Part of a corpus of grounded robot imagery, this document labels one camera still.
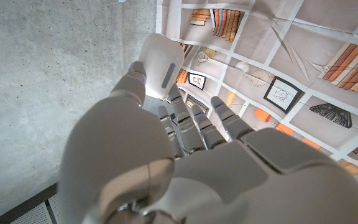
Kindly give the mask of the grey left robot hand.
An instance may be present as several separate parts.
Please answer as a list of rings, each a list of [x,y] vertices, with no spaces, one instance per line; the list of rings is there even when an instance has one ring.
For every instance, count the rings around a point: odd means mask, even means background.
[[[358,223],[358,182],[322,152],[244,123],[230,142],[176,159],[144,110],[134,62],[75,124],[58,192],[63,223]]]

